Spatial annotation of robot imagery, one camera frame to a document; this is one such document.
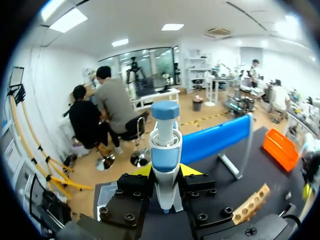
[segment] black shirt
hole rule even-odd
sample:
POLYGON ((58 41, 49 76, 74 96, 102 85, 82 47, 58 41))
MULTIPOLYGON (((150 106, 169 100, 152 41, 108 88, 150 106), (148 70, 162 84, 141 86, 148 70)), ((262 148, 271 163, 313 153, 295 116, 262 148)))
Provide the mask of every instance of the black shirt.
POLYGON ((84 146, 93 144, 98 135, 101 113, 90 101, 75 101, 69 111, 69 118, 75 137, 84 146))

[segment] blue cap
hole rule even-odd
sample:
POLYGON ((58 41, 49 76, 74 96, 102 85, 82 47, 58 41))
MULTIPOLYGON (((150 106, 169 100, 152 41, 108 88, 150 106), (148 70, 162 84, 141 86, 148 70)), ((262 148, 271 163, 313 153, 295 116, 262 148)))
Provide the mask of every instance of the blue cap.
POLYGON ((152 116, 158 120, 175 119, 180 114, 179 104, 174 101, 158 101, 151 106, 152 116))

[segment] orange crate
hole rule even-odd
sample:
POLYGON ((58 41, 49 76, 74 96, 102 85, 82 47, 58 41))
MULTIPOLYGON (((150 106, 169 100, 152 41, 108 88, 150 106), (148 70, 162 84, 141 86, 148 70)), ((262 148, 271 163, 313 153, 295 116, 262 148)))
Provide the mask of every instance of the orange crate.
POLYGON ((287 172, 290 172, 299 160, 299 154, 292 141, 272 128, 265 135, 263 148, 277 160, 287 172))

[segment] monitor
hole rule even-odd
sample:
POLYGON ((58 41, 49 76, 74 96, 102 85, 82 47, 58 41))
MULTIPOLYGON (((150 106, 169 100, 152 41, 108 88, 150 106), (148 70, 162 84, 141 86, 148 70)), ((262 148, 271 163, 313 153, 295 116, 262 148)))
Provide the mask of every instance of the monitor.
POLYGON ((22 77, 24 75, 24 67, 20 66, 14 66, 12 68, 10 80, 9 80, 9 86, 10 87, 15 87, 21 85, 22 82, 22 77))

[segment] blue stand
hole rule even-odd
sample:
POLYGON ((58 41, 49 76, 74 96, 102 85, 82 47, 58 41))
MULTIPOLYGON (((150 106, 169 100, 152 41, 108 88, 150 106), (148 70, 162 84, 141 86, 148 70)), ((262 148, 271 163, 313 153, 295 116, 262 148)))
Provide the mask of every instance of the blue stand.
POLYGON ((224 153, 219 157, 236 179, 243 176, 247 166, 253 139, 254 118, 252 113, 183 136, 181 163, 188 165, 217 154, 227 147, 247 138, 243 163, 238 170, 224 153))

